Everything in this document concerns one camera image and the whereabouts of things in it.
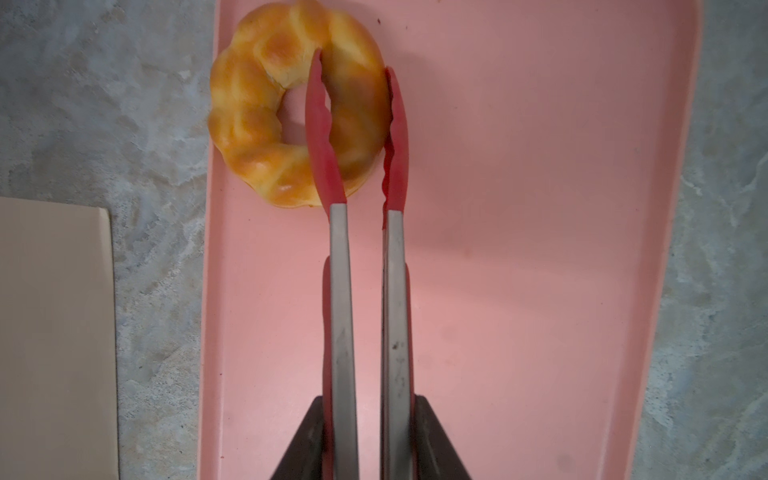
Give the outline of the blue checkered paper bag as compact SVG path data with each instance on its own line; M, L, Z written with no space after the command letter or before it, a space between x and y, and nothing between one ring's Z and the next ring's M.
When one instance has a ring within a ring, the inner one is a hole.
M110 216L1 202L1 475L119 475Z

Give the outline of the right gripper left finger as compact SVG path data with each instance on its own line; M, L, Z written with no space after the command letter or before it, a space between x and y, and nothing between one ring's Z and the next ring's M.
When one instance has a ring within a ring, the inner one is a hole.
M284 452L271 480L322 480L323 397L317 396Z

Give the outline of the red metal tongs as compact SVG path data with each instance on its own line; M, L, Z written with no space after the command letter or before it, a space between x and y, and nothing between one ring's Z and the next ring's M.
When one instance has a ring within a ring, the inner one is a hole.
M329 222L330 252L322 284L324 353L322 377L324 479L361 476L354 342L353 285L378 293L381 321L379 363L379 476L415 479L415 391L410 277L405 252L404 210L408 193L410 139L401 87L385 71L386 104L383 207L378 254L349 234L347 196L330 143L331 113L325 105L322 52L315 51L306 96L306 134L313 180Z

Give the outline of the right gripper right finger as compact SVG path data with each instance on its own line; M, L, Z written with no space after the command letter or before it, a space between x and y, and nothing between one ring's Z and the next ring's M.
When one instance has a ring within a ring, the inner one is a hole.
M471 479L432 406L423 395L415 396L413 424L417 479Z

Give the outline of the twisted yellow pretzel bread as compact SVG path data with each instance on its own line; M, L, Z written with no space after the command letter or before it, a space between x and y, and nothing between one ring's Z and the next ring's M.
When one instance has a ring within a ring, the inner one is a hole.
M286 91L307 83L315 51L330 99L330 143L345 192L371 174L391 124L385 65L353 16L316 1L268 3L237 25L211 69L211 139L230 170L281 208L318 206L308 149L282 139Z

